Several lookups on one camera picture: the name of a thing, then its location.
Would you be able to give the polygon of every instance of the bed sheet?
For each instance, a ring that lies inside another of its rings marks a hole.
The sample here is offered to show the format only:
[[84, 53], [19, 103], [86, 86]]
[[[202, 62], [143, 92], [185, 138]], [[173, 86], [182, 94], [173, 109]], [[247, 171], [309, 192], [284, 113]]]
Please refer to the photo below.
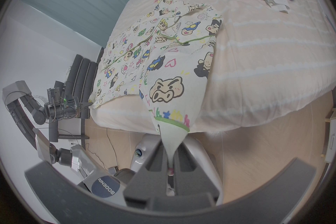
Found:
[[[223, 16], [207, 90], [191, 132], [265, 124], [334, 88], [336, 34], [317, 0], [288, 1], [289, 14], [272, 10], [263, 0], [183, 1], [209, 3]], [[149, 13], [152, 3], [130, 0], [111, 37]], [[103, 127], [156, 134], [137, 95], [91, 109], [91, 116]]]

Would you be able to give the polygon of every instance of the pajama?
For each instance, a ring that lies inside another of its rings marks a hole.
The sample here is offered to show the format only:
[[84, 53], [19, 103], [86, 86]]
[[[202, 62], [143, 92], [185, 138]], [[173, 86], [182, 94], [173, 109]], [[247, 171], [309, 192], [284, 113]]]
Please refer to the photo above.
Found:
[[165, 147], [172, 132], [179, 145], [201, 109], [221, 23], [210, 5], [158, 0], [152, 12], [109, 41], [91, 107], [138, 94]]

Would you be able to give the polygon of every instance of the wooden floor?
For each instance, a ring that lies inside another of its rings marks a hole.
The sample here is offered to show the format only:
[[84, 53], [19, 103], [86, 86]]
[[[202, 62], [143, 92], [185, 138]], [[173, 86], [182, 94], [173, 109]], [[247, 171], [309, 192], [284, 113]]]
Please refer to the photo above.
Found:
[[[266, 125], [215, 134], [191, 134], [216, 157], [223, 181], [223, 202], [255, 190], [281, 171], [291, 159], [298, 157], [316, 167], [317, 172], [297, 211], [311, 195], [323, 172], [325, 162], [321, 153], [325, 140], [325, 117], [332, 107], [333, 97], [328, 92], [303, 109]], [[99, 156], [106, 168], [117, 165], [111, 149], [113, 145], [119, 169], [130, 167], [135, 146], [143, 136], [141, 133], [101, 128], [91, 119], [86, 120], [85, 132], [90, 137], [86, 140], [87, 148]], [[102, 164], [95, 155], [92, 156]]]

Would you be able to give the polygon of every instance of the drawer handle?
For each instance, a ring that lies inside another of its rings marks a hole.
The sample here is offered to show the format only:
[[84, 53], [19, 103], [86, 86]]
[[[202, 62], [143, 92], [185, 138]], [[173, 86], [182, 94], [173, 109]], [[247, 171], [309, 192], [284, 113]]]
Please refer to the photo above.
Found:
[[330, 149], [332, 149], [332, 148], [333, 148], [334, 138], [335, 138], [335, 134], [333, 134], [333, 139], [331, 140]]

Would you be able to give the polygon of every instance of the drawer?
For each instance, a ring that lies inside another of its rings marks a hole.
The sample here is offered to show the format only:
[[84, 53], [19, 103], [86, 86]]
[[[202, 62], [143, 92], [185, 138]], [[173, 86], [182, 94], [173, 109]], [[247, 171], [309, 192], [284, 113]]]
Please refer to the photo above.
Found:
[[336, 119], [330, 121], [330, 133], [325, 161], [331, 163], [336, 154]]

